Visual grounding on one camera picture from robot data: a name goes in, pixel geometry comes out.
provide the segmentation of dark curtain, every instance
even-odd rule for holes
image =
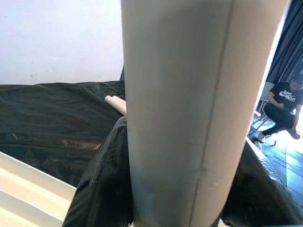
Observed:
[[[293,0],[267,77],[268,82],[290,81],[303,69],[303,0]]]

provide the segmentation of man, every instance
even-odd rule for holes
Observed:
[[[264,142],[266,136],[282,130],[287,130],[296,140],[300,138],[296,132],[296,126],[303,104],[302,88],[303,75],[299,75],[291,83],[279,82],[270,90],[264,112],[276,124],[274,127],[260,132],[258,136],[260,142]]]

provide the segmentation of sneaker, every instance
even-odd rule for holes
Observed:
[[[259,142],[264,143],[264,141],[265,141],[265,135],[263,134],[263,132],[259,133],[257,139],[259,140]]]
[[[298,133],[292,133],[290,131],[288,131],[289,135],[291,135],[295,140],[298,140],[300,139],[300,135]]]

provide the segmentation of wrinkled fabric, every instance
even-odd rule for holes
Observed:
[[[63,227],[127,227],[132,220],[126,117],[121,117],[84,172]]]
[[[244,146],[222,220],[233,227],[303,224],[303,209],[270,161],[249,139]]]
[[[0,151],[77,186],[121,114],[123,81],[0,85]]]

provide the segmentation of white wall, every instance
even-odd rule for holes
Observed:
[[[0,0],[0,84],[117,80],[122,66],[120,0]]]

